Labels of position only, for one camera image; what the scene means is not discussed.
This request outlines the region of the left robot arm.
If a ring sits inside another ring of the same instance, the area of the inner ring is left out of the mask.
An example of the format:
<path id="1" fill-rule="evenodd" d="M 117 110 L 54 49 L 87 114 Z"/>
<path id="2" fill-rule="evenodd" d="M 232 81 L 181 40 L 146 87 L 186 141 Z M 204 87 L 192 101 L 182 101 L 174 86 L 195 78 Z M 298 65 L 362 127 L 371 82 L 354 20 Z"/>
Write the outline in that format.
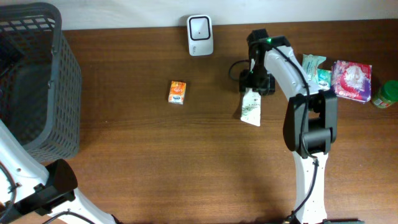
<path id="1" fill-rule="evenodd" d="M 100 210 L 78 188 L 69 164 L 59 159 L 43 166 L 19 144 L 1 123 L 1 198 L 10 196 L 1 223 L 13 222 L 36 212 L 65 223 L 112 223 L 120 221 Z"/>

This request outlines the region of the white tube with tan cap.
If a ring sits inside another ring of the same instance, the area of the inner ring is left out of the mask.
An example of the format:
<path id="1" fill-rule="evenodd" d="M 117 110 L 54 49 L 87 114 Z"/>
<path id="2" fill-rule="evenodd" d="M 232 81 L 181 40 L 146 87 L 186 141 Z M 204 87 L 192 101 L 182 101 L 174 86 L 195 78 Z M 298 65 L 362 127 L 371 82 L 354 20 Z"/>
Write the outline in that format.
<path id="1" fill-rule="evenodd" d="M 261 125 L 261 95 L 246 88 L 241 108 L 241 121 L 259 127 Z"/>

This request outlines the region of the green jar with green lid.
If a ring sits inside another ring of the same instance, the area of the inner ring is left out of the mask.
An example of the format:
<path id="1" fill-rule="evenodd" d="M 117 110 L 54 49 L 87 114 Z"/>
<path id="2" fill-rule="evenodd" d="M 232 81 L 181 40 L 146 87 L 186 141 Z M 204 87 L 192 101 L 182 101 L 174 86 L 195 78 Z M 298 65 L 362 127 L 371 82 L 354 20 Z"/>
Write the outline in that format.
<path id="1" fill-rule="evenodd" d="M 397 103 L 397 80 L 389 80 L 371 98 L 371 102 L 378 108 L 388 108 Z"/>

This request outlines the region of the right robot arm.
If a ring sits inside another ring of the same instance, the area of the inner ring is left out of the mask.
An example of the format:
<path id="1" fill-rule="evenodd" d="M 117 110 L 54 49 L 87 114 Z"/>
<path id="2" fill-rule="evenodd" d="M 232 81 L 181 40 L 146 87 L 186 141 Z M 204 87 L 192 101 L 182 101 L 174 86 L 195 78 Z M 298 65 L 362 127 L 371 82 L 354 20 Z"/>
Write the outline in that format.
<path id="1" fill-rule="evenodd" d="M 283 222 L 327 223 L 325 167 L 336 139 L 337 96 L 308 79 L 286 37 L 258 29 L 246 42 L 249 68 L 239 76 L 241 120 L 259 126 L 261 98 L 273 94 L 276 85 L 288 101 L 282 134 L 294 158 L 296 201 Z"/>

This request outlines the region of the red purple tissue pack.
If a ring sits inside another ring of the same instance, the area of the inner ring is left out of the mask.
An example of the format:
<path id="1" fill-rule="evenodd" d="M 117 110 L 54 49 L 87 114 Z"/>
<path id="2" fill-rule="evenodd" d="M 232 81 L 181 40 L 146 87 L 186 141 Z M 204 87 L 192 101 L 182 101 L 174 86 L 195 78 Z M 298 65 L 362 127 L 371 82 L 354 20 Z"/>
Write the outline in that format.
<path id="1" fill-rule="evenodd" d="M 331 88 L 338 97 L 366 103 L 371 99 L 372 66 L 337 60 L 332 66 Z"/>

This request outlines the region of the small orange box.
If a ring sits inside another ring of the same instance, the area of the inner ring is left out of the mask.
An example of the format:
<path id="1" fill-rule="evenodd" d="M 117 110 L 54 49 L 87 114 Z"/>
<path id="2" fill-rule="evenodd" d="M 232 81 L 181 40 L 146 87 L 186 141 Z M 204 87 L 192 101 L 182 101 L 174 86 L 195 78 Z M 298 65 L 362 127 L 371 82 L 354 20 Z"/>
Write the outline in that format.
<path id="1" fill-rule="evenodd" d="M 168 102 L 182 105 L 185 99 L 187 84 L 184 82 L 172 81 L 170 85 Z"/>

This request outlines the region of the teal wet wipes pouch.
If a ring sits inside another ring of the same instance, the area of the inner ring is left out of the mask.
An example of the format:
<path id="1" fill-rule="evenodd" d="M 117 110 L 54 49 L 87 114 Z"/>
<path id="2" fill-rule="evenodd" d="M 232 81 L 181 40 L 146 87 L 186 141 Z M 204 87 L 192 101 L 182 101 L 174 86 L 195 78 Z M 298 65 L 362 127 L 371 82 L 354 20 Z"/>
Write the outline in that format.
<path id="1" fill-rule="evenodd" d="M 326 57 L 324 56 L 303 54 L 302 67 L 309 80 L 318 83 L 318 67 L 325 61 Z"/>

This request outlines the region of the small teal box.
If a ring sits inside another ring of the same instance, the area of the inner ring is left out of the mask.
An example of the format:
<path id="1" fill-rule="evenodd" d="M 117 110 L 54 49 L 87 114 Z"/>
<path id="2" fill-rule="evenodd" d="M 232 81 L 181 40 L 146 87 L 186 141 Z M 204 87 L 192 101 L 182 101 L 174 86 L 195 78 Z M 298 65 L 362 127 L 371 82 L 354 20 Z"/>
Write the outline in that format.
<path id="1" fill-rule="evenodd" d="M 332 75 L 331 71 L 318 69 L 317 75 L 318 75 L 318 86 L 322 90 L 329 90 L 331 88 L 331 75 Z"/>

